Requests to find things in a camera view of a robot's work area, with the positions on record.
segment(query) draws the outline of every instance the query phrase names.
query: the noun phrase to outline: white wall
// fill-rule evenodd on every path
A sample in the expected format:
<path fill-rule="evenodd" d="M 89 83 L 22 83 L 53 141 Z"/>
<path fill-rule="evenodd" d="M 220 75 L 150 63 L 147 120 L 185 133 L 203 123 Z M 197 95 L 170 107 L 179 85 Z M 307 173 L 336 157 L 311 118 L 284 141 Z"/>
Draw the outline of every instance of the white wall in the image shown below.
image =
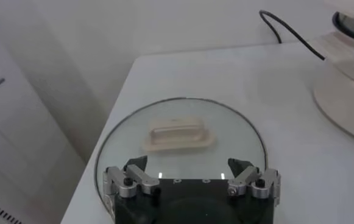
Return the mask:
<path fill-rule="evenodd" d="M 305 38 L 334 12 L 323 0 L 0 0 L 0 39 L 88 158 L 135 58 L 275 43 L 259 9 Z"/>

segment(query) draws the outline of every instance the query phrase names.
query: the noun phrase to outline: screw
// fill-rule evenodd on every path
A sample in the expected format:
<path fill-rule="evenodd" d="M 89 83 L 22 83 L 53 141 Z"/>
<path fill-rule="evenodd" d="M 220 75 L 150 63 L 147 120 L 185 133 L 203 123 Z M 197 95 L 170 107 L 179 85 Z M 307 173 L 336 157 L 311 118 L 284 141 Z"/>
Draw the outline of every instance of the screw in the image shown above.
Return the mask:
<path fill-rule="evenodd" d="M 130 177 L 125 177 L 124 178 L 124 185 L 125 186 L 132 186 L 133 185 L 133 179 L 132 178 L 130 178 Z"/>
<path fill-rule="evenodd" d="M 255 185 L 258 188 L 264 188 L 264 185 L 265 185 L 264 179 L 257 179 L 255 181 Z"/>
<path fill-rule="evenodd" d="M 236 195 L 236 189 L 235 188 L 228 188 L 228 195 L 229 196 L 235 196 Z"/>

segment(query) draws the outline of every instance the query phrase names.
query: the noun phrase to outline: black cable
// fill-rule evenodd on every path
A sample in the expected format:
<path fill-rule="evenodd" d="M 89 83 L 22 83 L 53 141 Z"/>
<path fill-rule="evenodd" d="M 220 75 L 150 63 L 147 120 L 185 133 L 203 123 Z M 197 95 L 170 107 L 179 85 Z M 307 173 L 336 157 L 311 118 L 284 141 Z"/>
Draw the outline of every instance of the black cable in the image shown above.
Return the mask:
<path fill-rule="evenodd" d="M 264 15 L 267 15 L 268 17 L 276 20 L 278 23 L 280 23 L 282 26 L 284 26 L 289 32 L 291 32 L 306 48 L 308 48 L 314 55 L 316 55 L 318 58 L 321 60 L 325 60 L 325 57 L 318 53 L 311 45 L 309 45 L 292 27 L 290 27 L 286 22 L 284 22 L 282 19 L 278 18 L 276 15 L 274 15 L 271 12 L 265 11 L 265 10 L 260 10 L 260 17 L 262 20 L 270 27 L 270 29 L 273 31 L 275 36 L 277 37 L 278 43 L 282 43 L 281 37 L 279 36 L 278 32 L 276 29 L 272 26 L 272 24 L 264 17 Z"/>

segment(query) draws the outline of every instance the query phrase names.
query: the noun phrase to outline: white machine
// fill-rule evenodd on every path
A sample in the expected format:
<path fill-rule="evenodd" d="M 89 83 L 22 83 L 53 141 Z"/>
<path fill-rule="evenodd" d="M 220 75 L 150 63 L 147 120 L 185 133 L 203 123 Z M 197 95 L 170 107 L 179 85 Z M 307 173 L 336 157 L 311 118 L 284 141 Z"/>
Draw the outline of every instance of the white machine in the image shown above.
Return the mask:
<path fill-rule="evenodd" d="M 316 38 L 313 47 L 340 71 L 317 80 L 314 98 L 327 117 L 354 136 L 354 0 L 330 0 L 339 11 L 333 16 L 337 31 Z"/>

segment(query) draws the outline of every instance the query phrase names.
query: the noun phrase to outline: white tabletop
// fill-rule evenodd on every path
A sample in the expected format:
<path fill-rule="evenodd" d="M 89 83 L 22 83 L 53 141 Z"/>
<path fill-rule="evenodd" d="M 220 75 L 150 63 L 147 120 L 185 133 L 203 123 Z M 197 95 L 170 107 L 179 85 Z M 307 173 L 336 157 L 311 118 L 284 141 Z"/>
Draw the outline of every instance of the white tabletop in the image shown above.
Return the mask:
<path fill-rule="evenodd" d="M 256 126 L 269 167 L 282 175 L 276 223 L 354 223 L 354 139 L 327 120 L 311 94 L 316 77 L 328 72 L 336 71 L 299 43 L 138 58 L 62 223 L 112 222 L 94 187 L 102 141 L 137 108 L 179 96 L 225 103 Z"/>

